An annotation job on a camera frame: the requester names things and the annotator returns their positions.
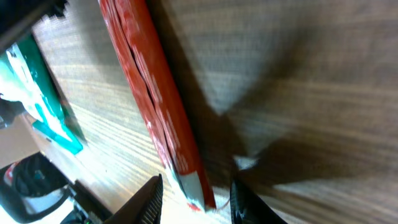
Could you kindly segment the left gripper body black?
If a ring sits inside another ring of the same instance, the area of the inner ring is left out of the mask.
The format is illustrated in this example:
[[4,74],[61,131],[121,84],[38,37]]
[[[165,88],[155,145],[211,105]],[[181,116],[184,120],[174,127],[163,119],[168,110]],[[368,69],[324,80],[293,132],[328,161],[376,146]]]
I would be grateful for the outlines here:
[[67,0],[1,0],[1,51],[28,33],[44,16],[64,17]]

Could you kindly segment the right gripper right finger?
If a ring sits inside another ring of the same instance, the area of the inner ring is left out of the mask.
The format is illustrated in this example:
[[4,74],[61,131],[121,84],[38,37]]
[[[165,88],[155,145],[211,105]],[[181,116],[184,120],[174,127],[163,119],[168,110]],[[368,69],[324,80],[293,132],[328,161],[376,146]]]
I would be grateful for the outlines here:
[[239,179],[231,183],[229,204],[233,224],[287,224]]

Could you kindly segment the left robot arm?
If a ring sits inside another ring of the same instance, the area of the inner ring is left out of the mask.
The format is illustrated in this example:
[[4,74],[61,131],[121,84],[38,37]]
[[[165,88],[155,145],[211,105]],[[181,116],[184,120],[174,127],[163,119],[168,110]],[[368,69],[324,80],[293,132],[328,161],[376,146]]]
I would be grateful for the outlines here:
[[[1,1],[1,128],[28,113],[34,130],[78,152],[81,144],[65,124],[58,94],[31,33],[42,17],[63,17],[66,5],[66,1]],[[35,152],[1,169],[1,207],[16,222],[32,223],[68,200],[67,185],[64,175]]]

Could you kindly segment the red stick packet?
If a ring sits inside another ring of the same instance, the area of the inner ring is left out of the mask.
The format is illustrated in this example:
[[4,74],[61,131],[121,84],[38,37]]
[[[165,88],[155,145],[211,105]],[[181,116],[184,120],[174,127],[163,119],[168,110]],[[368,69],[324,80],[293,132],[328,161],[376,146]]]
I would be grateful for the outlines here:
[[192,210],[214,210],[213,189],[146,2],[99,0],[99,6],[171,186]]

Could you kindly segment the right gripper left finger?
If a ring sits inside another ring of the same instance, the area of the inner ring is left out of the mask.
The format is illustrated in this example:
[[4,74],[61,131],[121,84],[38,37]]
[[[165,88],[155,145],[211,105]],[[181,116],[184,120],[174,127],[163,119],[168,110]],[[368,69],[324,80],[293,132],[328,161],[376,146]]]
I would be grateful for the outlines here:
[[151,177],[104,224],[159,224],[163,197],[162,175]]

